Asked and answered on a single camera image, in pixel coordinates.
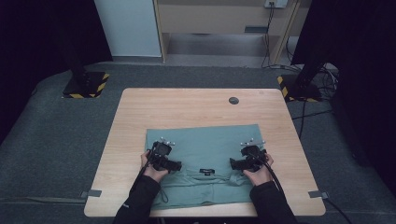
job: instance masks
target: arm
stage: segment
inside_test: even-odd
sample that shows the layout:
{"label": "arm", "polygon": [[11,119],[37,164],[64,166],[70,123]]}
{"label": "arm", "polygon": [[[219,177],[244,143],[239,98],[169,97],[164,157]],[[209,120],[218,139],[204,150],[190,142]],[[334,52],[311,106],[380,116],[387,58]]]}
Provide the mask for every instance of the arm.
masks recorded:
{"label": "arm", "polygon": [[[149,152],[141,155],[142,167],[147,162]],[[135,185],[134,190],[130,190],[129,197],[120,207],[114,218],[113,224],[126,223],[147,223],[152,202],[160,191],[160,181],[168,171],[157,171],[151,164],[148,165],[145,172]]]}
{"label": "arm", "polygon": [[[274,160],[266,154],[268,164]],[[277,189],[268,169],[263,166],[255,173],[244,170],[244,174],[253,184],[250,199],[256,208],[260,223],[267,224],[296,224],[297,220],[288,205],[288,202]]]}

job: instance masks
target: green fabric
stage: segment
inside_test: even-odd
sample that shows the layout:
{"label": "green fabric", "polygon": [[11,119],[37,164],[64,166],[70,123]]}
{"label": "green fabric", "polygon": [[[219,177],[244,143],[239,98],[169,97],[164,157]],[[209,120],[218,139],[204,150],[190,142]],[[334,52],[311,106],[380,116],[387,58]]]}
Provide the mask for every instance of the green fabric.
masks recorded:
{"label": "green fabric", "polygon": [[[163,192],[157,195],[152,209],[251,202],[251,183],[241,171],[232,170],[230,158],[243,160],[240,144],[251,138],[262,140],[257,124],[150,129],[147,131],[146,148],[151,148],[161,137],[176,143],[168,158],[181,161],[182,168],[163,179]],[[200,169],[214,169],[215,174],[204,175],[199,173]]]}

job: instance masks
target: hand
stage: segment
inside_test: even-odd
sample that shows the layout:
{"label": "hand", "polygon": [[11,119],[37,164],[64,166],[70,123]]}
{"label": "hand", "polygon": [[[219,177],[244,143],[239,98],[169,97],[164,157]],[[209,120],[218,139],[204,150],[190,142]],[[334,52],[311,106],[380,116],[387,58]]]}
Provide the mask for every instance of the hand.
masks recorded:
{"label": "hand", "polygon": [[[140,155],[142,161],[141,167],[143,167],[148,161],[148,154],[149,151],[146,151],[145,153]],[[167,174],[169,174],[169,171],[167,170],[157,171],[156,169],[154,169],[152,164],[149,164],[148,167],[146,168],[145,173],[143,173],[143,175],[151,177],[153,180],[157,181],[158,183],[160,183],[163,177],[166,176]]]}
{"label": "hand", "polygon": [[[271,166],[274,163],[274,160],[272,159],[270,154],[265,154],[267,157],[267,163]],[[244,174],[250,179],[251,184],[253,186],[259,186],[260,184],[272,181],[273,178],[271,176],[271,173],[268,171],[267,167],[264,165],[260,168],[260,170],[256,172],[250,172],[248,170],[244,170]]]}

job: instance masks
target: white cabinet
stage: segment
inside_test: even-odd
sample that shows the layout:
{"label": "white cabinet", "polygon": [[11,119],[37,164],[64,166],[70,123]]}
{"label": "white cabinet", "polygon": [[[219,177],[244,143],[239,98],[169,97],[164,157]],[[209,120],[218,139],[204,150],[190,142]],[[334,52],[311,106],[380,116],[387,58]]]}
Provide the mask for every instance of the white cabinet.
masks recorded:
{"label": "white cabinet", "polygon": [[152,1],[94,2],[113,56],[162,56]]}

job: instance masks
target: black curtain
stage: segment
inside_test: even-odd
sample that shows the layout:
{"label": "black curtain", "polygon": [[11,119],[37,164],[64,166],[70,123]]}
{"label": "black curtain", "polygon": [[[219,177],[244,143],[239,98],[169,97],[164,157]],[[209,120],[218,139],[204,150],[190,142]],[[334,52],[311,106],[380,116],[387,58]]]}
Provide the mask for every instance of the black curtain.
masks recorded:
{"label": "black curtain", "polygon": [[70,69],[48,10],[76,52],[75,60],[82,65],[112,60],[93,0],[0,1],[0,143],[35,85]]}
{"label": "black curtain", "polygon": [[336,97],[359,148],[396,195],[395,8],[392,0],[313,0],[292,63],[316,57],[316,46],[329,50],[324,60],[340,71]]}

